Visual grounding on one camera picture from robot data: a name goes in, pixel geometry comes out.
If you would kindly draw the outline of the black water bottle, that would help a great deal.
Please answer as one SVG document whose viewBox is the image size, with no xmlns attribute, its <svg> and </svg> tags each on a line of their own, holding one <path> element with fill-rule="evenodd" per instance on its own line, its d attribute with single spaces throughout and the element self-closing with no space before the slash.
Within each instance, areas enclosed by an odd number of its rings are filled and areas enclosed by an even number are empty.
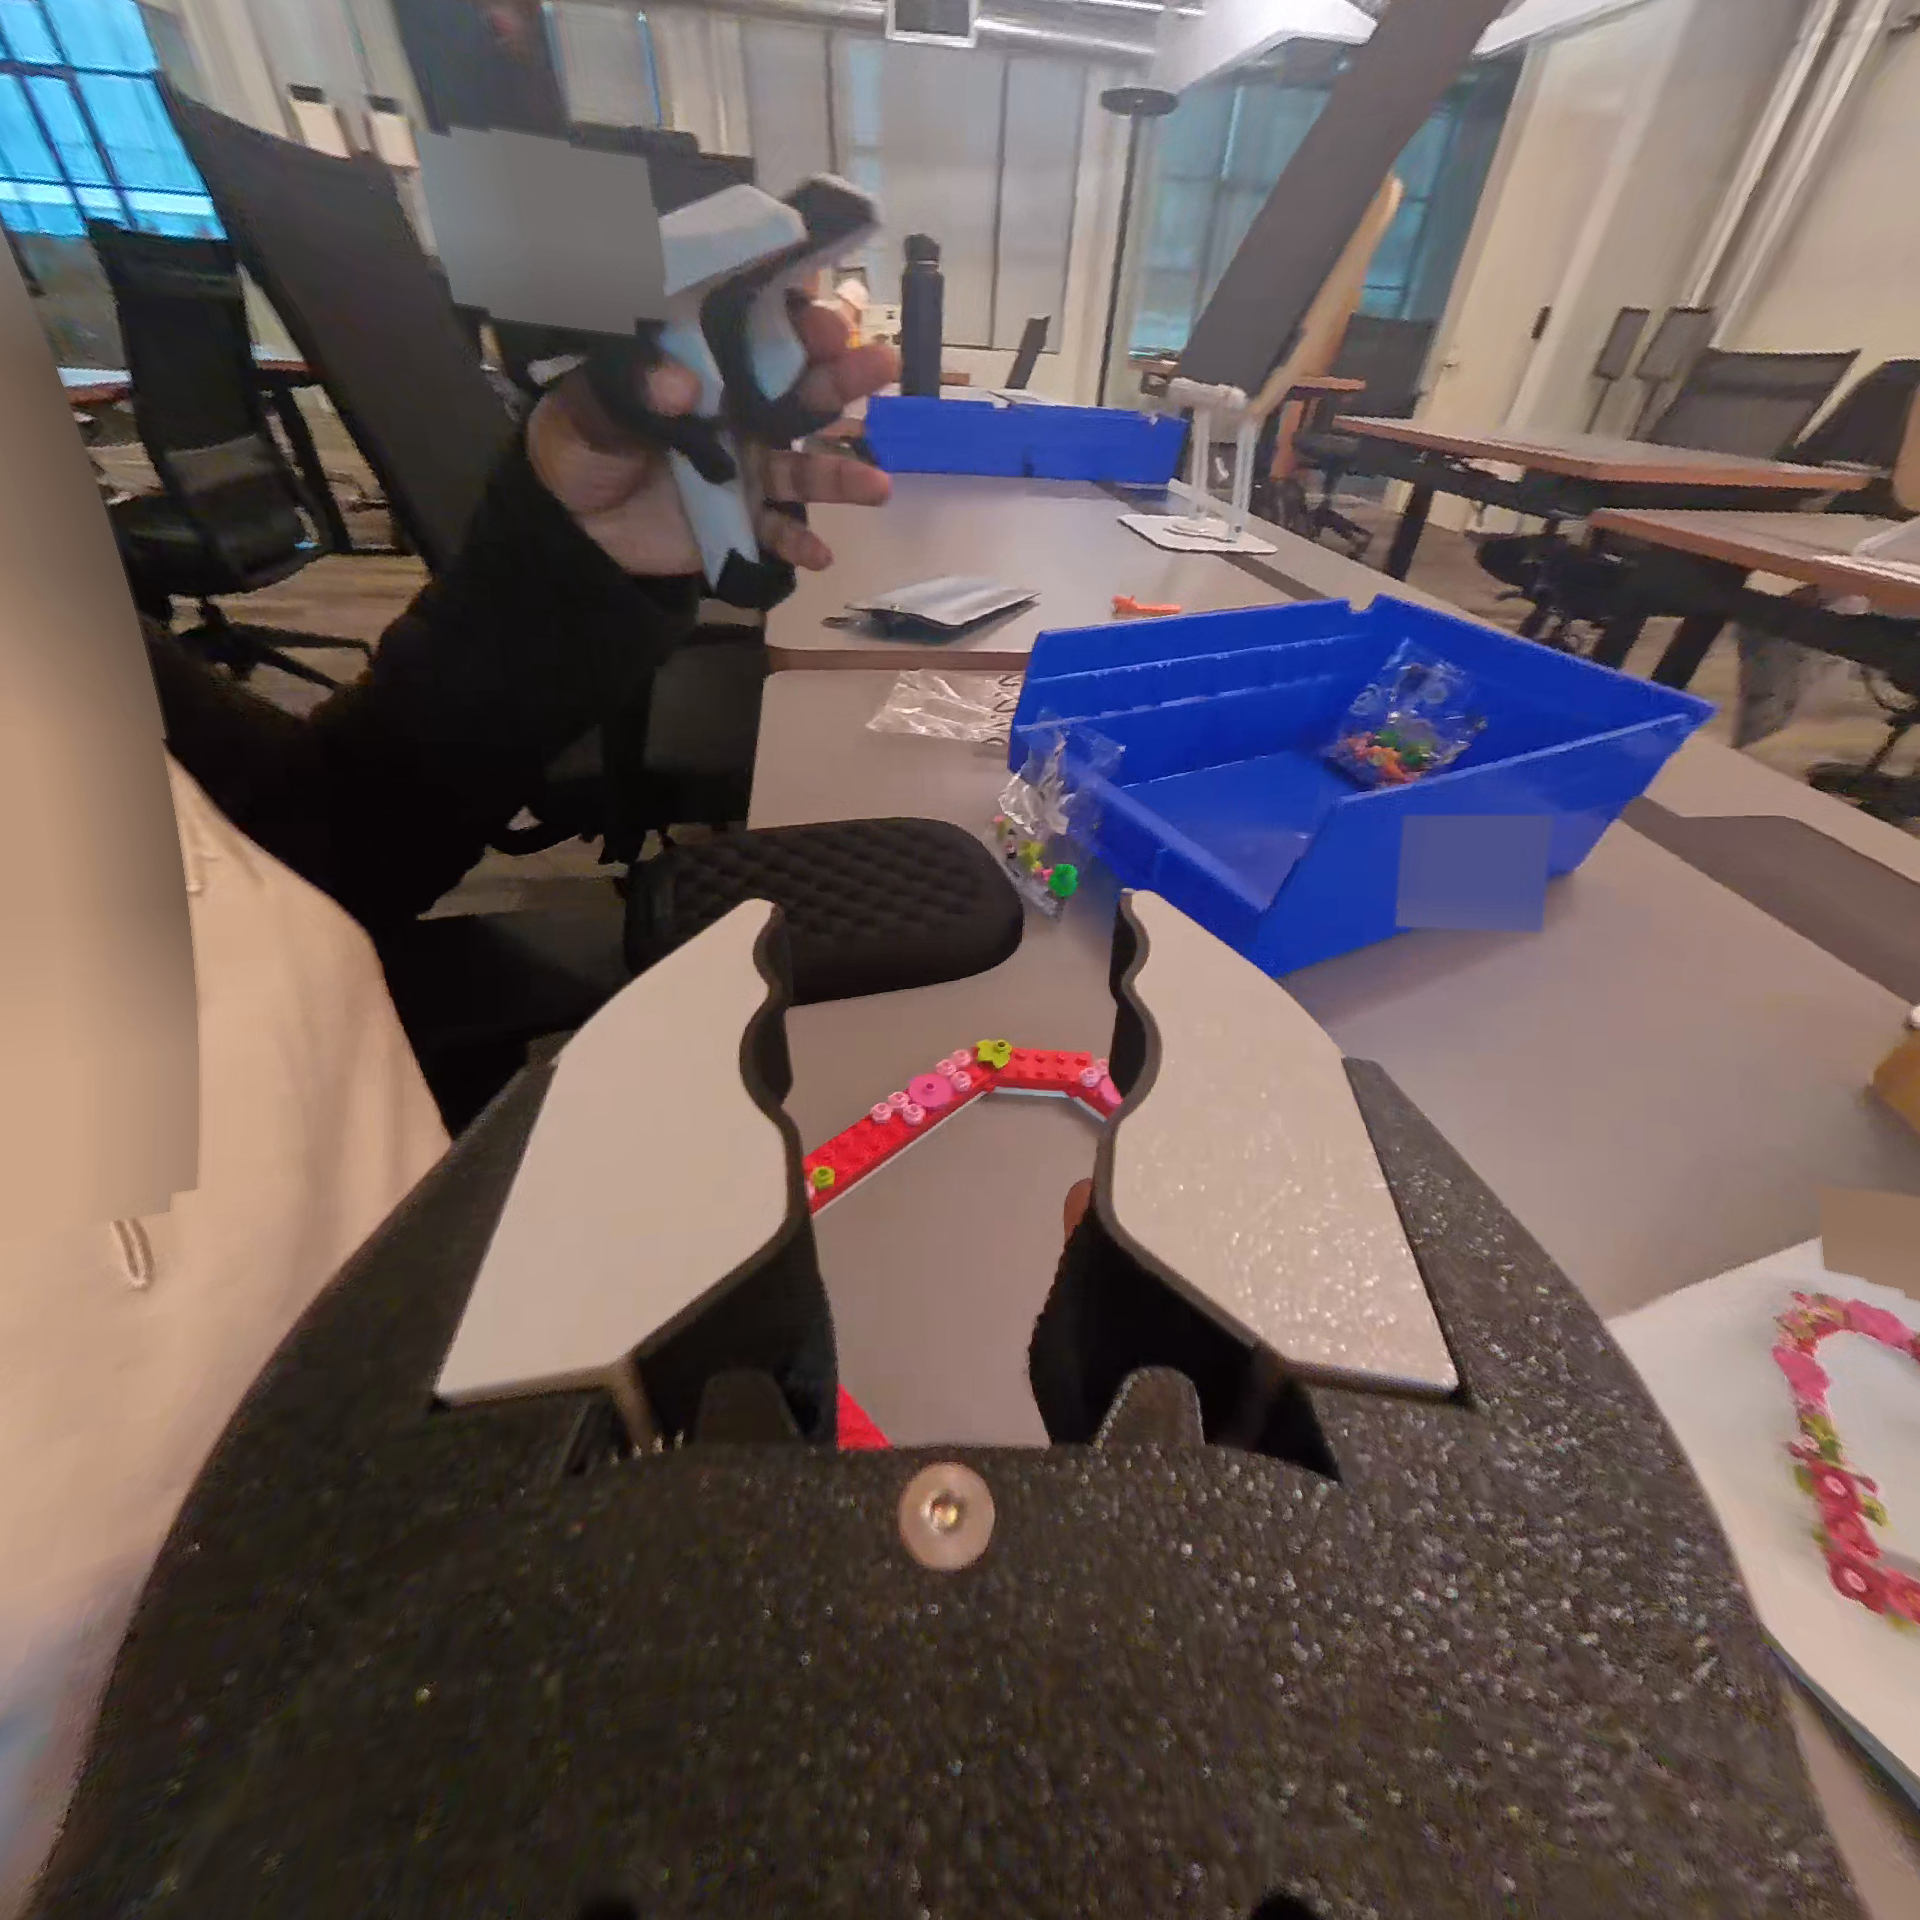
<svg viewBox="0 0 1920 1920">
<path fill-rule="evenodd" d="M 944 383 L 944 256 L 923 230 L 902 239 L 897 327 L 901 395 L 937 399 Z"/>
</svg>

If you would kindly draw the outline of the blue plastic bin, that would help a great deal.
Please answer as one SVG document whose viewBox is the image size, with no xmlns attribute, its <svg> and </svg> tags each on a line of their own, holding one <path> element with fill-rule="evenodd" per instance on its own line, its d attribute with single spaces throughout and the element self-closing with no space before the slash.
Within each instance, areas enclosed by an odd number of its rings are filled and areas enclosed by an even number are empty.
<svg viewBox="0 0 1920 1920">
<path fill-rule="evenodd" d="M 1163 489 L 1187 451 L 1182 416 L 1039 399 L 868 399 L 864 441 L 887 473 L 1036 477 Z"/>
<path fill-rule="evenodd" d="M 1406 639 L 1455 661 L 1488 726 L 1419 784 L 1320 760 Z M 1123 745 L 1096 860 L 1271 975 L 1404 929 L 1535 929 L 1571 875 L 1712 705 L 1463 615 L 1381 595 L 1044 630 L 1009 767 L 1041 725 Z"/>
</svg>

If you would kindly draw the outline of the black floor lamp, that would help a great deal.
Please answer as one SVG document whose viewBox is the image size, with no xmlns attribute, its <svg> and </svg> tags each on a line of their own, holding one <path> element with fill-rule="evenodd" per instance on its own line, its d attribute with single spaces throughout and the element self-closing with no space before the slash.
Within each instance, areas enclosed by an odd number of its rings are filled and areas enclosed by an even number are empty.
<svg viewBox="0 0 1920 1920">
<path fill-rule="evenodd" d="M 1096 356 L 1096 372 L 1095 372 L 1095 403 L 1103 405 L 1109 399 L 1109 387 L 1112 380 L 1112 356 L 1116 356 L 1116 333 L 1120 323 L 1120 292 L 1124 281 L 1124 261 L 1129 248 L 1129 230 L 1134 224 L 1134 203 L 1136 203 L 1136 181 L 1137 181 L 1137 161 L 1140 161 L 1140 147 L 1143 147 L 1143 127 L 1163 116 L 1174 102 L 1174 96 L 1166 94 L 1161 86 L 1150 84 L 1116 84 L 1100 94 L 1100 107 L 1124 123 L 1124 151 L 1123 151 L 1123 173 L 1120 173 L 1120 205 L 1116 216 L 1116 232 L 1112 232 L 1112 254 L 1110 254 L 1110 281 L 1109 281 L 1109 300 L 1105 300 L 1105 315 L 1100 336 L 1100 356 Z"/>
</svg>

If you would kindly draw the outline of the red brick frame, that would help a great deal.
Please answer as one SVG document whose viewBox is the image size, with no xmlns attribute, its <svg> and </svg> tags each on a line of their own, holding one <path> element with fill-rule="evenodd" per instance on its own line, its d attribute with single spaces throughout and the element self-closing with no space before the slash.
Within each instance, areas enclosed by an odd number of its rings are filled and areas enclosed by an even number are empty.
<svg viewBox="0 0 1920 1920">
<path fill-rule="evenodd" d="M 1069 1047 L 1022 1047 L 1004 1037 L 976 1040 L 935 1061 L 876 1100 L 801 1160 L 807 1212 L 817 1216 L 878 1177 L 939 1132 L 953 1129 L 993 1097 L 1063 1102 L 1095 1127 L 1120 1105 L 1109 1057 Z"/>
</svg>

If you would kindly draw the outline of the person's left forearm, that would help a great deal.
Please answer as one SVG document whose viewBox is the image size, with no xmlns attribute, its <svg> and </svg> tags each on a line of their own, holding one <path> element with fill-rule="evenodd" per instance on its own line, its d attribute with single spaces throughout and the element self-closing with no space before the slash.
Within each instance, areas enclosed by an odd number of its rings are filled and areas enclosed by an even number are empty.
<svg viewBox="0 0 1920 1920">
<path fill-rule="evenodd" d="M 360 929 L 417 918 L 550 760 L 644 693 L 704 576 L 632 576 L 537 480 L 526 429 L 467 541 L 307 716 L 221 679 L 141 620 L 169 753 L 209 804 Z"/>
</svg>

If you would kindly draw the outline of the person's left hand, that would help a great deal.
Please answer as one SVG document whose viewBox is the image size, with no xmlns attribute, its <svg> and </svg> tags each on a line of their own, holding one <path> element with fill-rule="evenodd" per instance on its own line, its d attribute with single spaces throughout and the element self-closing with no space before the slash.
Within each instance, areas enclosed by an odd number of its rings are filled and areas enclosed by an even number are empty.
<svg viewBox="0 0 1920 1920">
<path fill-rule="evenodd" d="M 807 356 L 800 388 L 808 408 L 836 421 L 895 381 L 897 350 L 856 343 L 841 304 L 793 295 L 785 307 Z M 702 407 L 702 380 L 672 356 L 652 351 L 631 368 L 631 383 L 635 405 L 620 416 L 603 405 L 590 372 L 565 374 L 529 413 L 526 455 L 541 486 L 624 572 L 691 574 L 704 567 L 704 558 L 657 424 Z M 884 470 L 823 439 L 788 446 L 748 441 L 742 473 L 756 497 L 758 553 L 798 572 L 831 565 L 831 548 L 800 510 L 876 510 L 891 494 Z"/>
</svg>

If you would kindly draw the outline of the small bag of colourful bricks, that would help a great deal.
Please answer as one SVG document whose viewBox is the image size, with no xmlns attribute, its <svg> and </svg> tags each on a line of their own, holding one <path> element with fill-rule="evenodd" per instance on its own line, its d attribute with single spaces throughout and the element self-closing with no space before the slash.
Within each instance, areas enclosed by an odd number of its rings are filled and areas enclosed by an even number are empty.
<svg viewBox="0 0 1920 1920">
<path fill-rule="evenodd" d="M 1358 788 L 1404 788 L 1448 769 L 1485 726 L 1472 675 L 1406 639 L 1337 718 L 1318 757 Z"/>
<path fill-rule="evenodd" d="M 1123 745 L 1088 726 L 1041 725 L 1014 749 L 992 843 L 1020 899 L 1059 921 L 1088 889 Z"/>
</svg>

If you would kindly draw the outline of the white plastic stand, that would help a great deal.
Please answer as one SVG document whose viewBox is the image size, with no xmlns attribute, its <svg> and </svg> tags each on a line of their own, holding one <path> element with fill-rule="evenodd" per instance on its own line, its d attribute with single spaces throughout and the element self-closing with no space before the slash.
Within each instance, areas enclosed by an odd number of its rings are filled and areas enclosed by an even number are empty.
<svg viewBox="0 0 1920 1920">
<path fill-rule="evenodd" d="M 1166 416 L 1184 411 L 1188 422 L 1187 477 L 1169 485 L 1182 512 L 1123 512 L 1120 527 L 1166 553 L 1213 553 L 1220 558 L 1265 560 L 1278 547 L 1253 531 L 1257 446 L 1284 390 L 1251 395 L 1237 387 L 1172 374 L 1161 390 Z M 1212 457 L 1217 429 L 1232 429 L 1232 485 L 1217 496 Z"/>
</svg>

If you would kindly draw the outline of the empty clear plastic bag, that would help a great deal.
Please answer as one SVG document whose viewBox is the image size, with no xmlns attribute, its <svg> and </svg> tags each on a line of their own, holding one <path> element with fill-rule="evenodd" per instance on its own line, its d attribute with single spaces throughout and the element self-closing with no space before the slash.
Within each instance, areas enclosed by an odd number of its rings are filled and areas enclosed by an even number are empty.
<svg viewBox="0 0 1920 1920">
<path fill-rule="evenodd" d="M 1013 733 L 1022 687 L 1022 675 L 908 667 L 884 691 L 865 731 L 1004 749 Z"/>
</svg>

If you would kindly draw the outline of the grey desk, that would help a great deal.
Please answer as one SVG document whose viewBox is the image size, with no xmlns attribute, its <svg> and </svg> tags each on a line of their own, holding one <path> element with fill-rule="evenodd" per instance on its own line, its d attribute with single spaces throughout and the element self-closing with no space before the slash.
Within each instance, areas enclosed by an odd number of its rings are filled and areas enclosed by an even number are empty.
<svg viewBox="0 0 1920 1920">
<path fill-rule="evenodd" d="M 831 565 L 805 572 L 766 617 L 774 672 L 880 669 L 920 655 L 957 655 L 982 669 L 1020 669 L 1038 635 L 1110 621 L 1112 599 L 1182 613 L 1343 599 L 1377 591 L 1366 567 L 1271 533 L 1269 555 L 1172 553 L 1120 519 L 1137 503 L 1100 486 L 1031 477 L 908 473 L 880 508 L 811 508 L 808 531 Z M 948 641 L 911 641 L 851 627 L 854 600 L 935 577 L 977 577 L 1031 590 L 1033 603 Z"/>
<path fill-rule="evenodd" d="M 987 822 L 1004 757 L 868 731 L 891 679 L 772 676 L 753 824 Z M 1667 763 L 1649 801 L 1795 817 L 1915 881 L 1894 830 L 1704 739 Z M 1103 1048 L 1109 917 L 1088 896 L 984 975 L 790 1014 L 801 1140 L 967 1040 Z M 1908 999 L 1632 822 L 1552 887 L 1539 932 L 1409 932 L 1286 990 L 1395 1076 L 1600 1313 L 1815 1237 L 1823 1189 L 1915 1192 L 1915 1140 L 1865 1095 Z M 1025 1341 L 1065 1190 L 1092 1159 L 1084 1119 L 1063 1102 L 993 1100 L 828 1212 L 841 1375 L 889 1437 L 1044 1437 Z M 1915 1915 L 1912 1812 L 1798 1689 L 1791 1721 L 1862 1905 Z"/>
</svg>

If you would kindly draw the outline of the person's beige shirt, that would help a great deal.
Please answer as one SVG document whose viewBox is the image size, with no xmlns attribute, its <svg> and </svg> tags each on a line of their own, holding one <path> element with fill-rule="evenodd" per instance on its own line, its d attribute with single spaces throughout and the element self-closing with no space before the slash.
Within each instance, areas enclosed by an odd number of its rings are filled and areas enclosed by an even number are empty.
<svg viewBox="0 0 1920 1920">
<path fill-rule="evenodd" d="M 448 1149 L 365 929 L 176 757 L 5 781 L 5 1915 L 190 1913 L 251 1588 L 421 1390 Z"/>
</svg>

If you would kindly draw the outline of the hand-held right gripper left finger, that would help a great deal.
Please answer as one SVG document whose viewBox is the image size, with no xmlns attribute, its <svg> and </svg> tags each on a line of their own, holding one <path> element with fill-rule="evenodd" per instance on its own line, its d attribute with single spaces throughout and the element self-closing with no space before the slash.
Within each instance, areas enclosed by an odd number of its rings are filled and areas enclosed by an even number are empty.
<svg viewBox="0 0 1920 1920">
<path fill-rule="evenodd" d="M 751 899 L 559 1048 L 433 1383 L 448 1408 L 603 1393 L 638 1449 L 751 1375 L 823 1440 L 823 1270 L 783 1102 L 788 953 Z"/>
</svg>

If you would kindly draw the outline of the dark foil pouch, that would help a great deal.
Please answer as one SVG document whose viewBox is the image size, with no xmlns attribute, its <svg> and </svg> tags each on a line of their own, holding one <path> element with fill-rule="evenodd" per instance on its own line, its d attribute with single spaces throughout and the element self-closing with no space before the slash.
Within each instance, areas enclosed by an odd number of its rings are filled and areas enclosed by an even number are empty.
<svg viewBox="0 0 1920 1920">
<path fill-rule="evenodd" d="M 883 639 L 947 645 L 1039 600 L 1036 590 L 977 576 L 939 576 L 845 600 L 836 624 Z"/>
</svg>

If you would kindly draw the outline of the black mesh office chair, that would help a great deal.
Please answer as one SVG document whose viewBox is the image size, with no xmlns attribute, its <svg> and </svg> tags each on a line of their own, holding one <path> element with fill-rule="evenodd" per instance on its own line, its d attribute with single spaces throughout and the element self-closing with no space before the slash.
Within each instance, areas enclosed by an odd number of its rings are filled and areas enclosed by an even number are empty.
<svg viewBox="0 0 1920 1920">
<path fill-rule="evenodd" d="M 233 121 L 171 80 L 160 101 L 238 263 L 319 376 L 406 543 L 444 574 L 516 421 L 390 173 L 368 153 L 328 157 Z M 705 620 L 644 693 L 565 749 L 491 848 L 583 838 L 629 861 L 654 830 L 745 824 L 768 675 L 753 627 Z"/>
<path fill-rule="evenodd" d="M 137 609 L 169 633 L 176 600 L 190 600 L 198 624 L 181 645 L 203 661 L 236 679 L 270 664 L 331 691 L 333 679 L 296 649 L 371 655 L 365 641 L 223 609 L 227 599 L 284 585 L 341 548 L 275 433 L 230 247 L 108 221 L 86 224 L 86 243 L 112 291 L 132 421 L 157 477 L 108 510 Z"/>
<path fill-rule="evenodd" d="M 1649 446 L 1781 461 L 1854 369 L 1848 351 L 1704 350 L 1639 431 Z"/>
<path fill-rule="evenodd" d="M 1372 533 L 1337 510 L 1337 489 L 1358 470 L 1358 441 L 1334 429 L 1337 407 L 1381 419 L 1407 419 L 1423 390 L 1435 319 L 1388 319 L 1358 312 L 1334 351 L 1333 376 L 1358 380 L 1358 388 L 1307 397 L 1303 424 L 1291 439 L 1291 473 L 1279 485 L 1283 525 L 1295 536 L 1329 536 L 1349 560 L 1365 560 Z"/>
</svg>

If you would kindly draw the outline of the wooden table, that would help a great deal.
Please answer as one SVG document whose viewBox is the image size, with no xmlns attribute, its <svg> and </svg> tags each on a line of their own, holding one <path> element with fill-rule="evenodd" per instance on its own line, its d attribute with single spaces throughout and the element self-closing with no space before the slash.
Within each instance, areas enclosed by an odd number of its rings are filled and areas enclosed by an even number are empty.
<svg viewBox="0 0 1920 1920">
<path fill-rule="evenodd" d="M 1337 416 L 1358 444 L 1356 468 L 1407 486 L 1381 568 L 1406 580 L 1438 496 L 1535 520 L 1585 520 L 1607 510 L 1708 512 L 1805 508 L 1887 477 L 1865 463 L 1791 463 L 1723 451 L 1571 433 L 1465 433 L 1406 419 Z"/>
<path fill-rule="evenodd" d="M 1676 617 L 1649 679 L 1689 687 L 1728 628 L 1763 633 L 1917 691 L 1917 519 L 1835 512 L 1598 512 L 1633 553 L 1628 605 Z"/>
</svg>

